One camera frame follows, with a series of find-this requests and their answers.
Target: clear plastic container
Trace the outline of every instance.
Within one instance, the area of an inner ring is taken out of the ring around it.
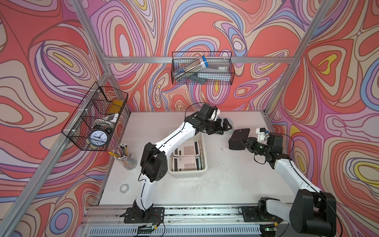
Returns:
[[[208,67],[207,59],[204,55],[200,56],[192,62],[176,70],[173,74],[174,80],[179,81],[181,79],[186,79],[190,74],[198,72],[206,67]]]

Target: calculator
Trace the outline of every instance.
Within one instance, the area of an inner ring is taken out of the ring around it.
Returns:
[[[200,158],[194,156],[173,157],[172,171],[201,170]]]
[[[184,156],[199,156],[200,155],[200,141],[199,140],[187,140],[183,142],[175,151],[175,157]]]

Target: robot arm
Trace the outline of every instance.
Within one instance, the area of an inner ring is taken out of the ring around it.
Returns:
[[[227,119],[222,121],[218,118],[220,110],[209,104],[203,104],[200,111],[195,112],[184,119],[181,126],[162,141],[155,144],[145,145],[141,159],[142,181],[140,195],[135,200],[133,208],[135,213],[143,220],[149,208],[153,205],[153,192],[157,181],[162,179],[167,170],[167,160],[171,153],[184,141],[193,137],[198,132],[204,131],[207,134],[223,134],[224,131],[232,129]]]
[[[295,194],[292,205],[273,198],[261,198],[258,213],[275,215],[291,223],[298,233],[334,236],[336,233],[336,200],[331,193],[322,192],[295,166],[287,154],[283,154],[283,135],[269,133],[267,145],[257,138],[242,138],[240,141],[255,155],[263,155],[270,166],[286,181]]]

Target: black alarm clock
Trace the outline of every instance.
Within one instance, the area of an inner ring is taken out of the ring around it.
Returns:
[[[89,133],[88,141],[94,146],[100,147],[106,145],[110,138],[112,129],[103,128],[101,125],[95,125],[93,130]]]

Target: table surface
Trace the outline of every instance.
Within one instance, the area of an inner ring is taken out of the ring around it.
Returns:
[[[250,137],[256,137],[255,129],[266,127],[261,112],[221,112],[220,117],[230,118],[234,129],[250,128]],[[100,205],[131,205],[138,197],[142,182],[142,152],[146,143],[156,143],[177,129],[183,122],[182,112],[133,112],[121,143],[126,143],[138,166],[128,171],[121,161],[115,160],[105,186]],[[153,202],[167,204],[244,204],[257,203],[263,197],[293,202],[294,194],[283,178],[268,163],[260,165],[247,150],[228,149],[231,132],[224,135],[204,134],[208,170],[201,177],[174,178],[169,173],[158,181]],[[263,156],[256,156],[263,162]],[[128,184],[127,193],[120,186]]]

